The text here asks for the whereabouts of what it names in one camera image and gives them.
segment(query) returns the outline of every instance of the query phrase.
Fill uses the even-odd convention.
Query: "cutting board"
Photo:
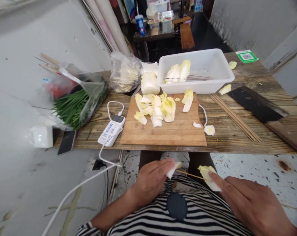
[[[159,145],[159,146],[206,146],[206,138],[202,128],[195,128],[193,122],[201,124],[198,116],[198,101],[194,93],[193,102],[188,113],[183,113],[182,99],[184,94],[170,94],[169,97],[180,98],[176,102],[175,120],[162,122],[162,127],[153,127],[150,116],[146,116],[147,124],[143,125],[134,118],[139,111],[135,98],[131,98],[128,114],[124,124],[121,144]]]

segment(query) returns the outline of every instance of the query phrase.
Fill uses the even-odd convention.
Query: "hand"
[[[129,197],[138,208],[151,203],[160,193],[166,181],[165,174],[175,166],[172,158],[153,161],[139,171],[135,184],[128,190]]]
[[[268,187],[231,176],[223,180],[213,172],[209,175],[222,189],[220,193],[234,215],[255,236],[297,235],[297,228]]]

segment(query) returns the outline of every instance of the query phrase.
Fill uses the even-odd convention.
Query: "wooden bench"
[[[174,24],[180,24],[180,23],[185,23],[186,21],[191,20],[191,17],[185,16],[183,18],[175,19]]]
[[[180,25],[181,47],[184,50],[195,47],[190,24],[184,23]]]

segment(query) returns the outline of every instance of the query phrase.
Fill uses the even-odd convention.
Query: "kitchen knife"
[[[230,91],[228,95],[297,150],[297,134],[293,134],[292,130],[280,123],[281,118],[289,115],[288,112],[246,86]]]

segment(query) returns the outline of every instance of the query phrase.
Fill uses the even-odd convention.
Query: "food container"
[[[151,29],[159,27],[159,21],[149,20],[147,24]]]
[[[208,70],[208,75],[214,77],[207,81],[187,80],[165,84],[165,76],[175,64],[181,64],[183,60],[190,60],[190,71]],[[174,55],[162,56],[159,60],[157,84],[167,94],[184,93],[192,89],[197,94],[215,93],[225,83],[234,80],[234,74],[220,49],[208,49],[201,51],[185,52]]]
[[[174,11],[165,11],[161,14],[162,33],[171,33],[174,29]]]
[[[157,11],[158,12],[167,11],[168,10],[168,3],[169,3],[169,0],[166,0],[166,1],[161,2],[161,3],[155,3]]]

